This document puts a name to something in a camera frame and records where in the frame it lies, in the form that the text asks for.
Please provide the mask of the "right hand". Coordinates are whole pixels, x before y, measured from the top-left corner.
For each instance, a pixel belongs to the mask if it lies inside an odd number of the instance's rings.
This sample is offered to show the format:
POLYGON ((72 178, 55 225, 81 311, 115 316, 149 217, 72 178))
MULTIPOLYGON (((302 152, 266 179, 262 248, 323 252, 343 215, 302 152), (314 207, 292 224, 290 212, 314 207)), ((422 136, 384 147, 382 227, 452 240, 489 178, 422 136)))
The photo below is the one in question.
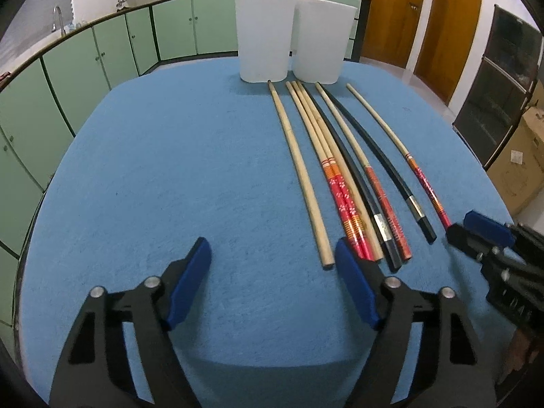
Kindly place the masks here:
POLYGON ((505 380, 511 373, 520 371, 530 359, 538 343, 539 340, 534 335, 516 329, 504 353, 500 381, 505 380))

